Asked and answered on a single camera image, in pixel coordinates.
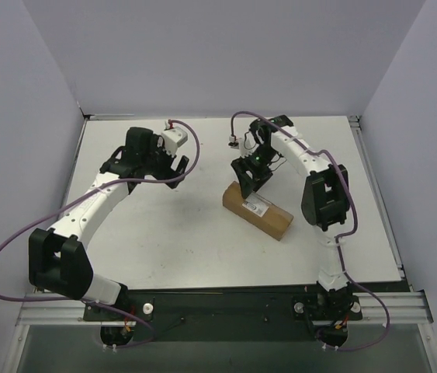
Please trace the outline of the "brown cardboard express box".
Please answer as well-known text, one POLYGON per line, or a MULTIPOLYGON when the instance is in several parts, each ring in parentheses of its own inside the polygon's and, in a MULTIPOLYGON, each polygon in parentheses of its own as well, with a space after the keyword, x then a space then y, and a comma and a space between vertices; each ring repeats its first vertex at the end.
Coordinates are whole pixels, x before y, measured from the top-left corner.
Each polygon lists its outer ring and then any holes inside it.
POLYGON ((285 236, 293 221, 291 213, 256 193, 243 198, 235 181, 224 191, 222 205, 277 241, 285 236))

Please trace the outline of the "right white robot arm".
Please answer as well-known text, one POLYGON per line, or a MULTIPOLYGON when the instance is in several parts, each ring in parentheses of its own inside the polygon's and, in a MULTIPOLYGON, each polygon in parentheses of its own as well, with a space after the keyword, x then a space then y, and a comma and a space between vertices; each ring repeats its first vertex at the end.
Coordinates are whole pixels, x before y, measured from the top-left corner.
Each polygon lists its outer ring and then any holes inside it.
POLYGON ((300 211, 314 227, 321 247, 317 283, 327 295, 348 292, 350 280, 342 259, 341 239, 355 233, 358 218, 349 192, 347 169, 328 151, 313 150, 285 115, 270 119, 257 116, 248 129, 254 140, 250 145, 246 136, 239 138, 234 132, 234 119, 241 114, 254 116, 247 111, 232 116, 228 145, 240 152, 231 167, 242 198, 247 199, 270 180, 275 157, 284 159, 304 176, 300 211))

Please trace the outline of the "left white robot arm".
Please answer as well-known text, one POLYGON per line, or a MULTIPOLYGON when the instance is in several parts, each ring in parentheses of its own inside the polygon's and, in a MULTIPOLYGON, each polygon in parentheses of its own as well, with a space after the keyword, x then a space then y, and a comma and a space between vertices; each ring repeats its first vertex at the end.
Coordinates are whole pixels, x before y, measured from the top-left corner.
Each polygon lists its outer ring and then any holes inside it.
POLYGON ((79 202, 71 205, 48 229, 29 237, 29 282, 69 299, 98 302, 111 319, 131 309, 127 286, 94 272, 87 246, 115 206, 150 177, 174 189, 184 177, 189 158, 176 156, 188 139, 186 130, 166 124, 157 134, 131 127, 124 145, 101 165, 79 202))

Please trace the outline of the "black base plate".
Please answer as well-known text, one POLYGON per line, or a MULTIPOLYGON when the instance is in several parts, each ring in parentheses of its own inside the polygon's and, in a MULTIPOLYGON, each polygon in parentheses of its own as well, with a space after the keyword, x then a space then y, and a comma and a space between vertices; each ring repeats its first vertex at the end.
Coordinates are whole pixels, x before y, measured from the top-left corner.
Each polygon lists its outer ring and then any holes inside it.
POLYGON ((122 309, 143 324, 95 305, 83 319, 99 322, 107 343, 297 342, 312 341, 319 329, 347 336, 347 323, 362 320, 352 288, 327 292, 316 284, 238 288, 129 290, 122 309))

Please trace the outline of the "aluminium frame rail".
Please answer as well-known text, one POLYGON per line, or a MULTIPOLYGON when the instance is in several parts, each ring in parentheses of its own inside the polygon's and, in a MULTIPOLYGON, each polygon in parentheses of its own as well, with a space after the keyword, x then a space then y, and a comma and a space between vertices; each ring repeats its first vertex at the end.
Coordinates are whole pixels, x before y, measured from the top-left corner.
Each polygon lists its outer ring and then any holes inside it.
MULTIPOLYGON (((367 293, 358 293, 362 322, 380 324, 385 313, 380 303, 367 293)), ((380 292, 378 298, 385 304, 392 324, 426 324, 433 322, 428 300, 423 292, 380 292)), ((81 325, 85 306, 77 301, 31 302, 19 311, 19 325, 81 325)))

